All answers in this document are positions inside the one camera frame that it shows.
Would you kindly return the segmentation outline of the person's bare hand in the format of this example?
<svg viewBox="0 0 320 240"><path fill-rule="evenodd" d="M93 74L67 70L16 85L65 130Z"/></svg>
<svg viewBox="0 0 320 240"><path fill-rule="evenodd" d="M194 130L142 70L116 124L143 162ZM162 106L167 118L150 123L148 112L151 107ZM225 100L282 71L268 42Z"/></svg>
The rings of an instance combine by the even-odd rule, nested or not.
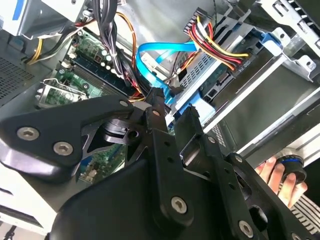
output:
<svg viewBox="0 0 320 240"><path fill-rule="evenodd" d="M255 168L256 173L290 209L308 190L303 181L297 184L296 175L290 173L282 182L285 167L282 163L276 164L277 159L273 156Z"/></svg>

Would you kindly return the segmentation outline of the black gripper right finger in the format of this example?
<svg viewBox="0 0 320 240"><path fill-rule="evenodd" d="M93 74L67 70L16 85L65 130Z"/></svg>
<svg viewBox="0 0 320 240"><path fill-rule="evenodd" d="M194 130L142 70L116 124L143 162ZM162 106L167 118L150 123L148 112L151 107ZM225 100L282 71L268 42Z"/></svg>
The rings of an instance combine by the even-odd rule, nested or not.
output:
<svg viewBox="0 0 320 240"><path fill-rule="evenodd" d="M220 240L317 240L249 163L236 153L223 155L219 143L202 130L195 107L188 106L174 126L186 169L202 177L202 190Z"/></svg>

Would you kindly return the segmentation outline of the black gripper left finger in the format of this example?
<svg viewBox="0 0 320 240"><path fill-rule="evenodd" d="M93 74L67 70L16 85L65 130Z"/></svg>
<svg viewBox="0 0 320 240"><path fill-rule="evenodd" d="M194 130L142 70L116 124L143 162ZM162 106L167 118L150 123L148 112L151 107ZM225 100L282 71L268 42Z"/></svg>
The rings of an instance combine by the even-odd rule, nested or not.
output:
<svg viewBox="0 0 320 240"><path fill-rule="evenodd" d="M152 89L147 102L141 110L119 95L106 95L9 117L0 123L0 161L18 172L62 183L87 156L114 143L127 145L132 155L123 169L147 162L155 223L188 227L194 208L176 141L167 130L163 91Z"/></svg>

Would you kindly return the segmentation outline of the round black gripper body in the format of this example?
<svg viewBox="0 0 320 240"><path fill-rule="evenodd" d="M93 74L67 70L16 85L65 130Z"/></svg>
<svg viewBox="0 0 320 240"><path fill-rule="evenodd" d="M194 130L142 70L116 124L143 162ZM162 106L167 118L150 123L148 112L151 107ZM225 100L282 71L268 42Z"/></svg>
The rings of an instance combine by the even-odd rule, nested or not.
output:
<svg viewBox="0 0 320 240"><path fill-rule="evenodd" d="M184 172L194 219L184 229L161 229L152 215L149 168L136 162L70 198L57 214L52 240L230 240L213 185Z"/></svg>

